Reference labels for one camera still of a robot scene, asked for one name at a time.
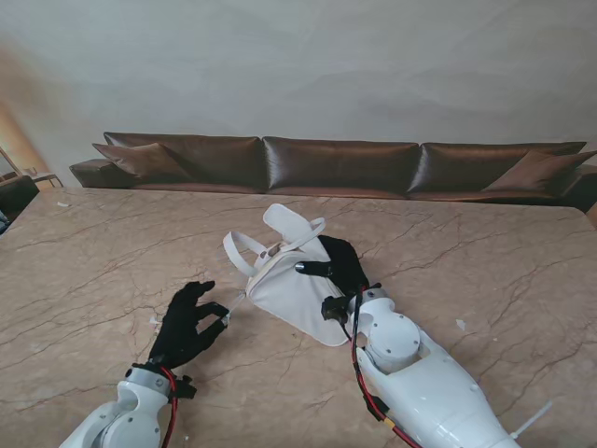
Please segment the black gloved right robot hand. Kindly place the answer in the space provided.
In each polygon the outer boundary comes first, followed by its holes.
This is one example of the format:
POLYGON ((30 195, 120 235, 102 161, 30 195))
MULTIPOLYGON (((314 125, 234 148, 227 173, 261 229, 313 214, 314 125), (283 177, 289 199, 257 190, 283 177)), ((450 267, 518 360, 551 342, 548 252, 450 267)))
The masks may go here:
POLYGON ((325 235, 319 235, 318 240, 329 261, 300 261, 295 265, 297 273, 326 278, 349 298, 370 287, 359 258, 348 241, 325 235))

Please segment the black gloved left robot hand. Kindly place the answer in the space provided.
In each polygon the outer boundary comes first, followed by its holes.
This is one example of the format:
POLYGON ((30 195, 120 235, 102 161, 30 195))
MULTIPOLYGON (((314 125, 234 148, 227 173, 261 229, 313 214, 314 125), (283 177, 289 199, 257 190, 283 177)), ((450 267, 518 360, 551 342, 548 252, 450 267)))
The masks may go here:
POLYGON ((188 364, 228 327, 227 307, 215 301, 198 305, 214 287, 215 281, 189 282, 174 294, 149 352, 150 362, 168 370, 188 364))

